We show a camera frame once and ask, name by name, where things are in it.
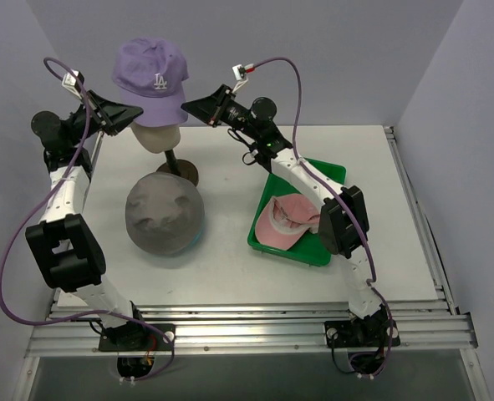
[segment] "gray wall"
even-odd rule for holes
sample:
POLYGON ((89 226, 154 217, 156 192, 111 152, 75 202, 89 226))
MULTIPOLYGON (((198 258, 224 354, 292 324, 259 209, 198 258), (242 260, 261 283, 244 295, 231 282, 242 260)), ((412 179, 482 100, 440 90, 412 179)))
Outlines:
MULTIPOLYGON (((89 87, 116 99, 118 47, 150 35, 185 53, 188 99, 232 84, 231 67, 286 55, 303 76, 303 124, 394 124, 461 0, 28 0, 53 48, 89 87)), ((239 95, 266 95, 291 124, 297 85, 287 65, 267 66, 239 95)), ((190 119, 188 124, 198 124, 190 119)))
MULTIPOLYGON (((0 0, 0 256, 24 213, 49 187, 40 142, 29 122, 41 109, 60 112, 75 106, 42 65, 47 55, 54 55, 53 50, 28 5, 0 0)), ((4 288, 15 312, 44 317, 50 291, 22 236, 4 288)), ((0 311, 0 400, 13 393, 30 334, 30 327, 9 321, 0 311)))
POLYGON ((397 135, 494 399, 494 0, 464 1, 397 135))

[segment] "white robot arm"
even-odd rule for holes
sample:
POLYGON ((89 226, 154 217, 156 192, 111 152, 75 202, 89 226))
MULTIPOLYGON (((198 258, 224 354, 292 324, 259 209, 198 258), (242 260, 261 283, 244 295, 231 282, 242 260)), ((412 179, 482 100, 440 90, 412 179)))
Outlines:
POLYGON ((272 100, 257 98, 250 109, 234 100, 236 92, 247 82, 250 69, 252 65, 245 68, 235 66, 233 71, 238 84, 234 89, 223 84, 214 94, 184 103, 181 107, 205 124, 216 127, 224 123, 232 127, 233 133, 250 138, 252 143, 242 142, 248 147, 255 162, 293 185, 318 208, 318 235, 321 243, 330 253, 347 259, 342 259, 342 263, 347 265, 342 271, 349 292, 349 310, 361 319, 373 316, 381 309, 382 301, 368 286, 368 277, 361 270, 361 265, 367 259, 359 234, 330 191, 320 185, 304 166, 344 200, 365 233, 369 229, 369 221, 362 191, 356 186, 346 188, 330 180, 301 155, 297 157, 292 144, 272 121, 277 112, 272 100))
MULTIPOLYGON (((63 86, 81 99, 75 79, 66 74, 63 86)), ((88 91, 92 108, 89 135, 99 130, 116 135, 142 114, 138 107, 117 104, 88 91)), ((48 111, 37 113, 32 120, 33 132, 44 146, 44 161, 52 189, 64 182, 50 198, 37 225, 26 229, 26 240, 46 283, 81 298, 94 310, 117 312, 141 319, 135 305, 122 297, 105 275, 105 258, 92 232, 81 215, 89 188, 92 164, 84 148, 66 178, 69 161, 81 141, 85 123, 84 107, 61 120, 48 111)), ((103 314, 99 316, 111 342, 126 348, 137 348, 146 341, 141 325, 103 314)))

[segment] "round stand base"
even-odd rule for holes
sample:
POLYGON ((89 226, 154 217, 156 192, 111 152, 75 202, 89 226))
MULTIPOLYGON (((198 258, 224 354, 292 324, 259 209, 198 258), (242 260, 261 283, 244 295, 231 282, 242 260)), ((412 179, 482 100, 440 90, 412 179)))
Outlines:
MULTIPOLYGON (((195 165, 193 165, 190 161, 179 159, 176 161, 178 165, 178 171, 180 171, 180 177, 185 178, 193 183, 194 186, 198 185, 198 170, 195 165)), ((169 173, 171 172, 171 168, 167 163, 164 163, 157 169, 160 173, 169 173)))

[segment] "gray hat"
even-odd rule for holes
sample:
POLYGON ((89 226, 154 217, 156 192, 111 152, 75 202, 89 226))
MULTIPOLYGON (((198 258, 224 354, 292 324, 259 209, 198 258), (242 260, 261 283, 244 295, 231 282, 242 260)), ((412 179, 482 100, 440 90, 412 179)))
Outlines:
POLYGON ((171 255, 195 242, 204 222, 204 202, 188 180, 151 173, 141 178, 126 200, 126 230, 143 251, 171 255))

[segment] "green tray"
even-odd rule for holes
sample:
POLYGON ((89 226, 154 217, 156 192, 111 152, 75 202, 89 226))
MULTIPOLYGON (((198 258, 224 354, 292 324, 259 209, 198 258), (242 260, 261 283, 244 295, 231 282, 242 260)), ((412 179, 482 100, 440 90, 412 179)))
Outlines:
MULTIPOLYGON (((331 165, 330 163, 311 159, 308 159, 308 161, 313 165, 313 167, 321 171, 331 180, 334 180, 339 184, 343 184, 345 182, 345 174, 347 173, 347 170, 343 166, 331 165)), ((297 193, 298 191, 294 186, 288 184, 286 181, 276 177, 273 174, 269 175, 263 190, 262 199, 260 199, 260 204, 257 207, 256 215, 254 216, 254 221, 252 222, 250 233, 248 234, 248 245, 259 251, 286 257, 287 259, 293 259, 294 261, 301 261, 314 266, 326 266, 330 263, 331 255, 326 249, 324 249, 324 246, 321 245, 319 237, 312 234, 310 231, 306 231, 300 240, 298 240, 297 243, 295 243, 295 245, 287 251, 273 248, 272 246, 262 245, 256 238, 254 227, 256 226, 257 218, 262 213, 265 205, 271 199, 271 196, 282 196, 297 193)))

